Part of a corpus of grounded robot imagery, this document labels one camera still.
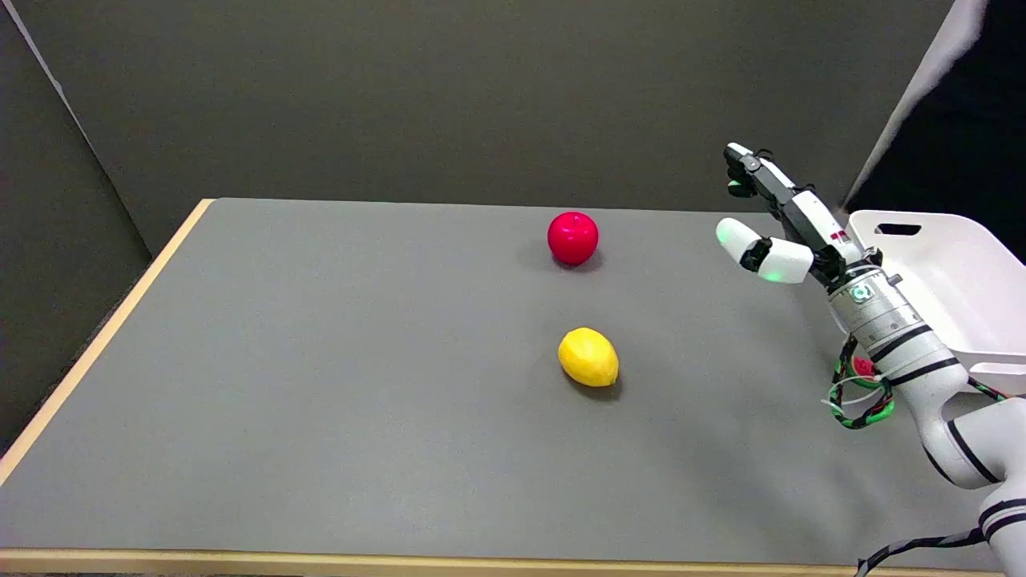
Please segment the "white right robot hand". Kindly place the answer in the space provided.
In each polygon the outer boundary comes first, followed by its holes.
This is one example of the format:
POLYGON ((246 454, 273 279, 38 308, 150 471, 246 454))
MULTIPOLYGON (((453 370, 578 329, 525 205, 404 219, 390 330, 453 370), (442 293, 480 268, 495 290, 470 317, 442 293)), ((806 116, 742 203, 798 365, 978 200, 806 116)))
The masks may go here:
POLYGON ((849 267, 862 265, 864 252, 816 189, 795 185, 770 152, 729 143, 723 157, 728 164, 729 194, 760 200, 785 235, 760 235, 740 220, 722 219, 715 237, 733 262, 774 284, 802 284, 811 276, 829 292, 846 279, 849 267))

